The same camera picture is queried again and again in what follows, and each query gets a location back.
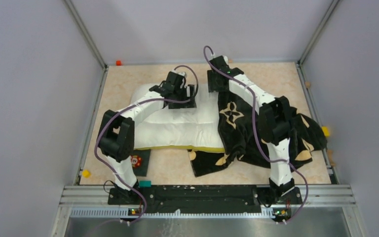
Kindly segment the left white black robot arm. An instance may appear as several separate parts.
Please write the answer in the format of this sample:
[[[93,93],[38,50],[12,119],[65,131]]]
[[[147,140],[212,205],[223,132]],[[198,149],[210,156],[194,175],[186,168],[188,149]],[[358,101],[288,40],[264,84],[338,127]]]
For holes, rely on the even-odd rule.
[[[139,196],[138,180],[131,163],[136,126],[164,108],[196,108],[198,88],[198,83],[187,84],[184,72],[172,70],[165,80],[150,87],[128,107],[104,113],[94,154],[113,172],[115,188],[126,204],[135,203]]]

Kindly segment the white pillow yellow edge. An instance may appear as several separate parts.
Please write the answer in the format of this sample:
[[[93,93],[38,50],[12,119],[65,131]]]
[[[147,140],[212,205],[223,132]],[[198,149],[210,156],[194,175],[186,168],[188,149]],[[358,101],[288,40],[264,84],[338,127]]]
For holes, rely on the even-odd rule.
[[[147,117],[135,128],[134,148],[194,149],[210,153],[224,152],[218,133],[218,93],[199,86],[196,108],[164,108]]]

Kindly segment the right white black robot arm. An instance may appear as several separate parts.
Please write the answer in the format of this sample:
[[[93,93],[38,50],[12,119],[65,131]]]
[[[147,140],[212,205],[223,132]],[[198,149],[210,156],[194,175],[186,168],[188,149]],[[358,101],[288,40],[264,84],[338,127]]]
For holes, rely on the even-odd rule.
[[[225,56],[207,62],[219,79],[228,82],[229,92],[248,103],[252,111],[252,126],[256,142],[264,141],[270,163],[269,196],[275,203],[283,203],[294,189],[290,167],[289,145],[293,134],[293,115],[289,100],[276,97],[253,83],[239,68],[230,68]]]

